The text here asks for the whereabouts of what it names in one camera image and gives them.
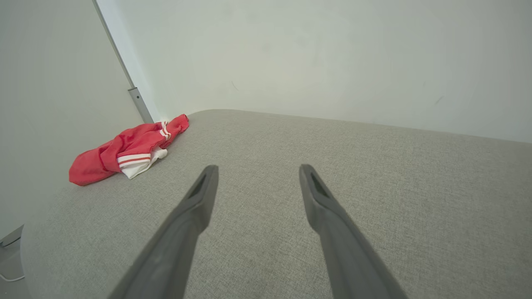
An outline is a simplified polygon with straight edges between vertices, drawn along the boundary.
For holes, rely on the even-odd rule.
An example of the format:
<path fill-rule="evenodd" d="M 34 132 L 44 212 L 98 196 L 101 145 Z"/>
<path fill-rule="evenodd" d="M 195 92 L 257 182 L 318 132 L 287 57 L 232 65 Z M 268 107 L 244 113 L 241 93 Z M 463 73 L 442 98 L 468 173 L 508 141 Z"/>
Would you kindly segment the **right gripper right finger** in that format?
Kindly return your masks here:
<path fill-rule="evenodd" d="M 305 212 L 319 235 L 335 299 L 405 299 L 406 294 L 312 165 L 299 168 Z"/>

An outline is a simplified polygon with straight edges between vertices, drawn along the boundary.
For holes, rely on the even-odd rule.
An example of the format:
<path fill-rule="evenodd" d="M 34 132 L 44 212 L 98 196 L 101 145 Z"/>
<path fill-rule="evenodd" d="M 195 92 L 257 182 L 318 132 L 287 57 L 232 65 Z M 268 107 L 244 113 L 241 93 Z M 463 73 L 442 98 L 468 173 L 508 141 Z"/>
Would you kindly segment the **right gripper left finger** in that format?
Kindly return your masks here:
<path fill-rule="evenodd" d="M 182 299 L 199 235 L 208 227 L 219 168 L 208 165 L 167 216 L 110 299 Z"/>

